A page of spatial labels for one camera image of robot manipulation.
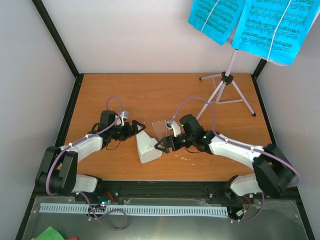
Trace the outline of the clear plastic metronome cover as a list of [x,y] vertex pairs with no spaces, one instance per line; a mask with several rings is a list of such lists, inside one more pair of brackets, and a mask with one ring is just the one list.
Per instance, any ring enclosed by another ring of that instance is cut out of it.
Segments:
[[171,122],[165,119],[152,122],[152,126],[158,141],[161,141],[163,138],[166,138],[170,135],[169,132],[171,130],[169,125],[171,125]]

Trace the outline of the white metronome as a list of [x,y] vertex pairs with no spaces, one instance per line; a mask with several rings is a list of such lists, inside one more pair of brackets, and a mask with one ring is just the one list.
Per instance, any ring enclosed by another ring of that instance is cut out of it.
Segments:
[[142,164],[149,163],[159,159],[162,156],[162,151],[155,148],[157,140],[151,138],[144,130],[136,135],[137,153]]

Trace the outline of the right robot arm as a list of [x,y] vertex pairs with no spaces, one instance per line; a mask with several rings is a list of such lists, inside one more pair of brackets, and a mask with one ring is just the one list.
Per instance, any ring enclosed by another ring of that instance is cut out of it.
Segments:
[[179,122],[167,122],[173,134],[159,140],[155,149],[169,153],[193,146],[201,153],[226,157],[253,170],[248,175],[235,175],[226,183],[224,195],[230,201],[256,193],[279,198],[298,176],[275,144],[250,145],[213,130],[206,131],[191,114],[183,116]]

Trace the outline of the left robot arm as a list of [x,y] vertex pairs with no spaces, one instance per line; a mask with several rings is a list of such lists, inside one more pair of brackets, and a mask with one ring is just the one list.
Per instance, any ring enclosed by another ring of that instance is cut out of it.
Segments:
[[146,126],[133,120],[129,113],[117,114],[104,110],[98,123],[83,138],[63,146],[49,146],[43,155],[35,178],[35,186],[49,196],[85,192],[92,201],[103,198],[104,188],[96,176],[77,174],[78,163],[108,146],[112,141],[123,142],[142,132]]

